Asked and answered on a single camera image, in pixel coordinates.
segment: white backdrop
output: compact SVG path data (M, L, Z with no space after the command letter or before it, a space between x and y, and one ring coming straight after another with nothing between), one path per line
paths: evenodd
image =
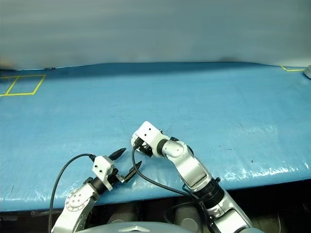
M311 64L310 0L0 0L0 65Z

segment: blue table surface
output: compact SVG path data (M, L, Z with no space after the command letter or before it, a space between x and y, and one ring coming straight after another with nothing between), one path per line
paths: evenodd
M73 156L109 155L132 167L130 139L145 120L192 147L226 189L311 178L311 80L303 72L249 63L102 64L1 76L45 74L34 95L0 97L0 211L47 209L61 167ZM1 79L2 93L10 86ZM20 78L10 93L32 90ZM141 171L181 188L173 165L142 160ZM81 158L64 172L55 208L92 174ZM135 176L98 204L174 196Z

